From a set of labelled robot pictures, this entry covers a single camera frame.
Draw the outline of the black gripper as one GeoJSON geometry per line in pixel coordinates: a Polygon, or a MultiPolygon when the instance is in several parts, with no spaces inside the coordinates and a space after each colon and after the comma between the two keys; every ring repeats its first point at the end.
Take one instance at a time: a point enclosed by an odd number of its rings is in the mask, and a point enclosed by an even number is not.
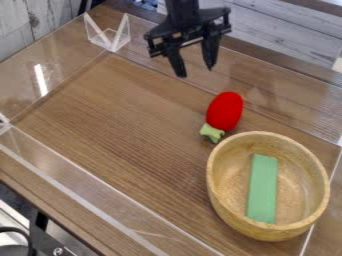
{"type": "Polygon", "coordinates": [[[205,66],[208,69],[214,66],[220,37],[231,32],[229,12],[224,7],[170,11],[162,22],[144,34],[149,56],[166,56],[177,77],[186,77],[180,49],[190,44],[201,44],[205,66]]]}

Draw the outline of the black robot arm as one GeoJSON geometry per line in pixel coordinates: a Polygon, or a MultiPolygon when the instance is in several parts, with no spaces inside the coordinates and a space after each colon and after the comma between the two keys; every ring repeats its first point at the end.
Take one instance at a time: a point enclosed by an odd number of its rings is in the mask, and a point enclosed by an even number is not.
{"type": "Polygon", "coordinates": [[[231,32],[228,7],[201,9],[198,0],[165,0],[166,16],[162,22],[144,33],[148,54],[168,59],[174,75],[186,77],[180,49],[200,43],[206,69],[217,61],[221,36],[231,32]]]}

